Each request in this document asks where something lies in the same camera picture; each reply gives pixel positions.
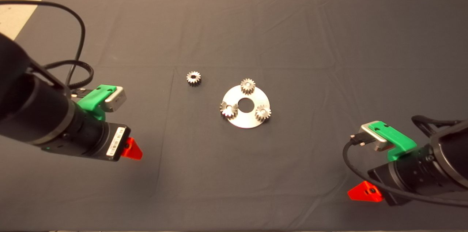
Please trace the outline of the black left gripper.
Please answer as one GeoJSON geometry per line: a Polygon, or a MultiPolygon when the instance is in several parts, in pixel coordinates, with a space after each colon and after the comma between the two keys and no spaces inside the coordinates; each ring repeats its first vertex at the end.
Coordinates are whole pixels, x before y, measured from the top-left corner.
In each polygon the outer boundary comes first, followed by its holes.
{"type": "Polygon", "coordinates": [[[98,120],[74,104],[75,112],[68,127],[40,149],[54,154],[117,162],[121,157],[141,160],[143,152],[131,128],[124,124],[98,120]]]}

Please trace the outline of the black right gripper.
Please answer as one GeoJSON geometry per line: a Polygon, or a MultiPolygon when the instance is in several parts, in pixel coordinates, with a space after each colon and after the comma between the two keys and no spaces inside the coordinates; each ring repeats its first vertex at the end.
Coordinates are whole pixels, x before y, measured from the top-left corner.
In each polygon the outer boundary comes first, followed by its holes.
{"type": "MultiPolygon", "coordinates": [[[[457,182],[441,168],[430,144],[367,173],[373,180],[387,186],[419,195],[431,197],[457,191],[457,182]]],[[[353,201],[383,201],[378,187],[367,181],[350,189],[347,195],[353,201]]]]}

